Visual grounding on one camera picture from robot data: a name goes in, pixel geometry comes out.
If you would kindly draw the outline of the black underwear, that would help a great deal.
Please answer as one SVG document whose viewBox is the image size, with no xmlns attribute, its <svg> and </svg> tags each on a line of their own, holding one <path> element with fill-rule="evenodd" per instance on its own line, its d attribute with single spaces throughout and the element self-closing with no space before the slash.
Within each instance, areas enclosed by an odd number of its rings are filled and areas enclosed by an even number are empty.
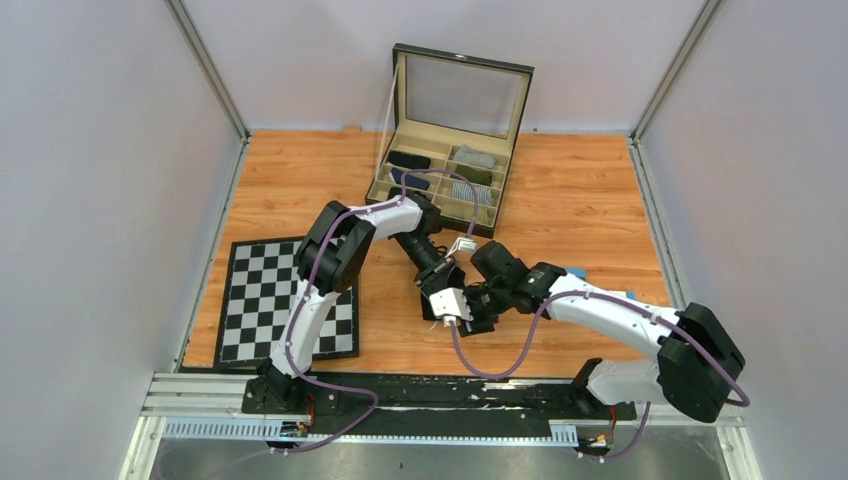
<svg viewBox="0 0 848 480">
<path fill-rule="evenodd" d="M 449 289 L 444 295 L 421 294 L 421 305 L 425 320 L 456 326 L 460 337 L 493 332 L 498 323 L 498 311 L 481 290 L 466 290 L 462 297 L 457 289 Z"/>
</svg>

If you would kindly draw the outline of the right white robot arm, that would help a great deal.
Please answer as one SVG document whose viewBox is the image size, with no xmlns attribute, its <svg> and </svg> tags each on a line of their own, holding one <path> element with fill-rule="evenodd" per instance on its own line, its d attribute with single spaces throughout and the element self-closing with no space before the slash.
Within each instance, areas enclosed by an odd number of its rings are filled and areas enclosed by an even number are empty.
<svg viewBox="0 0 848 480">
<path fill-rule="evenodd" d="M 462 332 L 480 333 L 514 310 L 531 316 L 530 336 L 541 321 L 558 321 L 641 353 L 639 360 L 594 358 L 584 364 L 570 392 L 580 415 L 596 417 L 619 403 L 658 403 L 713 423 L 727 405 L 750 406 L 738 383 L 746 360 L 707 306 L 691 302 L 675 309 L 639 302 L 550 263 L 528 267 L 496 241 L 480 247 L 470 262 L 483 280 L 465 291 L 472 319 L 462 324 Z"/>
</svg>

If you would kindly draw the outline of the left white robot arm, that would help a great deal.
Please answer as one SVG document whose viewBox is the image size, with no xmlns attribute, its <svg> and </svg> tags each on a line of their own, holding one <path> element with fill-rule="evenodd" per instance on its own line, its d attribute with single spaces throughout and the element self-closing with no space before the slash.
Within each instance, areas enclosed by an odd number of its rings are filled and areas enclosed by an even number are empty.
<svg viewBox="0 0 848 480">
<path fill-rule="evenodd" d="M 356 208 L 329 202 L 295 253 L 293 309 L 270 356 L 247 383 L 244 403 L 283 413 L 304 405 L 304 376 L 312 367 L 323 324 L 341 294 L 358 279 L 375 241 L 390 238 L 401 246 L 417 269 L 414 283 L 422 301 L 446 289 L 461 291 L 464 272 L 429 239 L 440 229 L 440 209 L 414 191 L 394 188 L 388 200 Z"/>
</svg>

